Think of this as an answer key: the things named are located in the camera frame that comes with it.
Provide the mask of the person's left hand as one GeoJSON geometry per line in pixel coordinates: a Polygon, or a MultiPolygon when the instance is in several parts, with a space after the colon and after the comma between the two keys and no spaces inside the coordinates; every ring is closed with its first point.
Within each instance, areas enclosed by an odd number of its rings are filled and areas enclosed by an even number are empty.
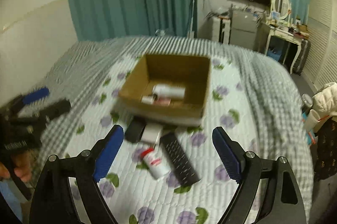
{"type": "MultiPolygon", "coordinates": [[[[17,177],[19,177],[23,182],[29,182],[31,180],[31,154],[29,151],[25,151],[21,154],[15,154],[11,156],[14,162],[15,168],[14,172],[17,177]]],[[[0,177],[2,179],[9,179],[10,173],[7,168],[1,163],[0,166],[0,177]]]]}

